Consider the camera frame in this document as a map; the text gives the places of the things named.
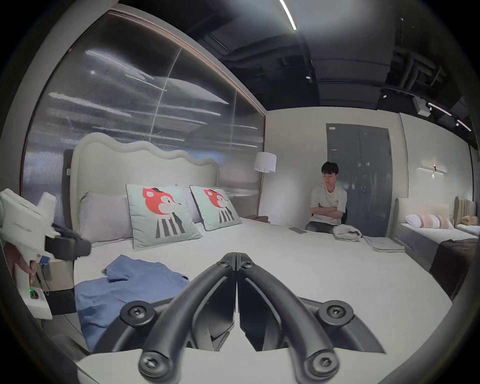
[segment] dark pants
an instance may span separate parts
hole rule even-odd
[[[311,221],[307,224],[305,229],[312,232],[323,232],[333,234],[333,225],[327,223],[320,223],[318,221]]]

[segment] blue shirt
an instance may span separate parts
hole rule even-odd
[[[90,351],[125,303],[153,303],[173,297],[189,283],[187,277],[161,263],[133,260],[125,255],[117,257],[104,272],[107,277],[75,286],[75,305]]]

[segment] decorative pillow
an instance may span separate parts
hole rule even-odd
[[[443,216],[428,214],[411,214],[405,216],[405,221],[414,228],[453,229],[452,223]]]
[[[190,191],[189,187],[179,187],[175,185],[175,188],[178,188],[182,191],[183,197],[187,202],[188,211],[190,212],[190,216],[194,223],[201,223],[202,217],[200,216],[200,212],[198,212],[197,204],[195,204],[195,200],[193,199],[192,191]]]
[[[478,225],[479,219],[476,216],[463,216],[460,222],[464,225]]]
[[[222,189],[190,187],[206,231],[241,224],[235,208]]]
[[[127,195],[87,192],[80,200],[79,220],[80,236],[91,243],[132,237]]]
[[[134,248],[202,237],[178,187],[127,184],[127,196]]]

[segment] upholstered headboard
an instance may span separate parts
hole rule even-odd
[[[188,187],[218,185],[218,164],[195,160],[185,151],[162,151],[145,141],[123,144],[91,133],[75,147],[70,175],[72,228],[79,230],[78,207],[86,192],[126,194],[126,184]]]
[[[394,238],[398,234],[398,227],[400,226],[400,224],[406,223],[405,216],[412,213],[445,216],[449,220],[452,219],[448,204],[409,198],[396,198],[394,208]]]
[[[455,198],[455,204],[453,208],[453,225],[456,228],[460,224],[460,220],[463,216],[476,216],[477,215],[477,203],[471,200]]]

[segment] folded towel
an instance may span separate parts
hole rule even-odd
[[[405,247],[397,244],[388,237],[369,237],[363,236],[368,245],[377,252],[404,252]]]
[[[340,224],[333,227],[333,235],[336,240],[360,241],[361,232],[351,225]]]

